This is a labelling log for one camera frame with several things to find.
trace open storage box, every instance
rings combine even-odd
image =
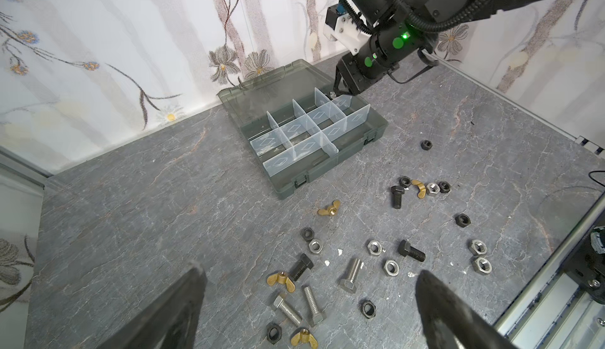
[[[388,125],[359,96],[329,99],[332,84],[297,60],[218,93],[280,199],[380,138]]]

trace marble tabletop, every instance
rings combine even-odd
[[[406,59],[403,79],[423,65]],[[319,64],[332,74],[335,58]],[[286,348],[296,327],[272,309],[280,290],[266,278],[301,253],[314,261],[287,300],[307,320],[311,285],[327,319],[322,348],[416,348],[425,339],[414,299],[432,271],[493,323],[600,196],[587,177],[605,163],[463,76],[437,67],[405,85],[388,78],[362,95],[389,126],[384,136],[280,201],[222,106],[202,112],[49,179],[37,244],[26,348],[94,348],[190,269],[208,286],[197,348]],[[424,151],[420,141],[433,148]],[[401,175],[446,180],[449,194],[403,196]],[[336,217],[317,209],[339,199]],[[461,228],[458,213],[471,217]],[[311,254],[300,236],[323,240]],[[370,239],[382,242],[379,258]],[[401,239],[427,255],[402,258]],[[473,271],[470,239],[488,246],[494,269]],[[364,266],[356,294],[337,287],[353,257]],[[400,265],[397,277],[382,269]],[[367,320],[360,302],[376,305]],[[266,326],[280,323],[275,346]]]

